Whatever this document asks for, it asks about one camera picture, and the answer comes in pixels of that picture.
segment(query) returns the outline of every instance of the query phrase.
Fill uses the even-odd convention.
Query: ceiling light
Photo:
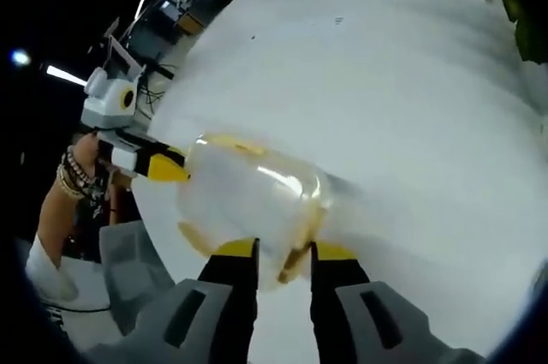
[[[140,0],[139,2],[139,7],[137,8],[137,11],[135,12],[135,19],[137,20],[140,16],[140,10],[141,8],[143,7],[143,3],[145,2],[145,0]]]
[[[13,50],[10,58],[17,67],[28,66],[31,63],[31,57],[23,49]]]
[[[75,75],[71,75],[67,73],[66,71],[62,71],[61,69],[58,69],[57,67],[48,66],[48,69],[45,72],[48,75],[53,75],[54,77],[58,77],[59,79],[71,81],[75,84],[80,84],[81,86],[86,85],[86,82],[84,80],[79,79]]]

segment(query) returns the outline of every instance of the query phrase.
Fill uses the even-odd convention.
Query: white table
[[[444,341],[487,354],[548,254],[548,164],[519,69],[513,26],[483,0],[235,0],[150,134],[185,147],[236,132],[351,182],[360,198],[326,234]],[[134,183],[179,281],[205,260],[176,227],[175,191]],[[259,296],[253,364],[317,361],[308,301],[304,280]]]

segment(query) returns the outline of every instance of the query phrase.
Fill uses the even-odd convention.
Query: gray plastic part
[[[122,334],[127,335],[134,329],[142,308],[175,283],[142,221],[100,229],[99,250],[110,313]]]
[[[129,126],[133,116],[103,116],[95,111],[82,111],[80,121],[91,128],[123,128]]]
[[[121,342],[100,344],[89,350],[86,358],[98,364],[207,364],[217,323],[231,291],[232,287],[224,284],[184,280],[151,302],[139,315],[134,331]],[[203,296],[197,310],[185,302],[196,294]],[[182,343],[168,343],[170,329],[186,322],[188,329],[176,329],[186,332]]]
[[[475,363],[483,359],[468,350],[453,350],[430,332],[428,317],[411,302],[382,282],[339,287],[337,295],[346,314],[358,364],[371,363]],[[399,341],[385,347],[375,319],[364,298],[382,304],[383,312],[396,326]]]

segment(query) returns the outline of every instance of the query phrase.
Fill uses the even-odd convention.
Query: cable
[[[49,302],[43,302],[42,301],[42,304],[44,304],[44,306],[46,306],[46,307],[56,308],[58,310],[67,311],[67,312],[70,312],[70,313],[102,313],[104,311],[110,311],[110,306],[105,307],[105,308],[97,308],[97,309],[93,309],[93,310],[78,310],[78,309],[74,309],[74,308],[61,307],[61,306],[58,306],[57,304],[51,304]]]

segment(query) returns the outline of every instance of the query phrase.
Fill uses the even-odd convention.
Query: white sleeve
[[[45,299],[72,301],[78,296],[73,280],[63,271],[63,265],[57,269],[51,262],[38,235],[28,253],[25,271],[36,291]]]

